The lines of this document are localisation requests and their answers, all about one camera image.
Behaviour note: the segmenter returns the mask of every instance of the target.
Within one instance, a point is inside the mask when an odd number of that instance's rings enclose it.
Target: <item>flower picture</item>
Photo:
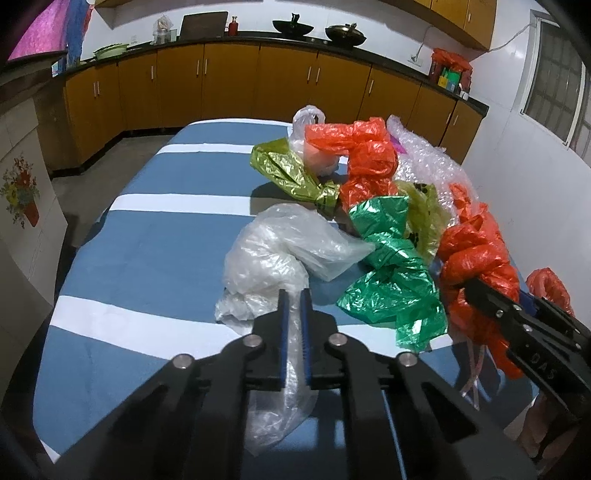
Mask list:
[[[37,179],[31,176],[31,166],[21,155],[14,159],[12,168],[8,168],[2,175],[4,185],[0,188],[0,194],[6,198],[8,206],[6,210],[12,215],[12,222],[20,222],[25,228],[25,217],[35,226],[39,221],[39,210],[35,204],[35,198],[39,198]]]

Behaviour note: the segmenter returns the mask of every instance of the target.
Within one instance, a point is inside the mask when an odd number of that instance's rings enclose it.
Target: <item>red bag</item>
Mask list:
[[[349,156],[349,180],[340,188],[345,212],[370,198],[398,193],[392,182],[398,155],[383,118],[353,125],[306,125],[306,143],[325,153]]]
[[[570,295],[558,276],[549,268],[534,270],[526,280],[527,287],[536,297],[542,297],[555,303],[566,313],[574,317],[570,305]]]
[[[493,215],[486,203],[480,203],[472,214],[467,189],[450,185],[461,225],[448,228],[441,237],[437,255],[444,261],[441,271],[441,292],[448,301],[450,321],[476,343],[487,345],[496,366],[509,378],[523,373],[507,357],[508,343],[496,322],[466,302],[463,289],[456,285],[474,277],[506,295],[519,300],[519,277],[509,261],[509,252]]]

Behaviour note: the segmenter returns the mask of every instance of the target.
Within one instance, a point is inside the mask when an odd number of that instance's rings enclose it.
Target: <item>blue striped tablecloth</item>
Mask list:
[[[253,215],[285,199],[249,156],[253,145],[284,137],[289,127],[250,119],[191,124],[101,217],[60,293],[35,391],[35,429],[54,460],[174,355],[202,358],[237,338],[213,317],[223,261]],[[393,330],[334,305],[359,276],[354,266],[331,283],[311,277],[316,308],[371,350],[395,356]],[[448,336],[436,339],[423,359],[459,385],[466,380],[458,378],[462,349],[454,354],[451,344]],[[481,407],[502,427],[531,401],[529,381],[505,381],[490,361],[481,378]],[[245,454],[243,478],[300,479],[302,468],[310,479],[346,478],[341,418],[339,396],[321,392],[313,415],[283,442],[256,459]]]

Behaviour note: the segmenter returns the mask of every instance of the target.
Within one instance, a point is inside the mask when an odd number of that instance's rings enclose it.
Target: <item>floor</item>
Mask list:
[[[72,246],[84,244],[90,227],[170,138],[171,135],[124,138],[82,175],[51,181],[71,226]]]

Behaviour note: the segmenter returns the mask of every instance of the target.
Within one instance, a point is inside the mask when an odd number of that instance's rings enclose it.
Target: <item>black bowl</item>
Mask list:
[[[311,27],[310,25],[293,23],[287,20],[273,20],[273,27],[275,27],[277,31],[293,37],[303,37],[314,30],[314,27]]]

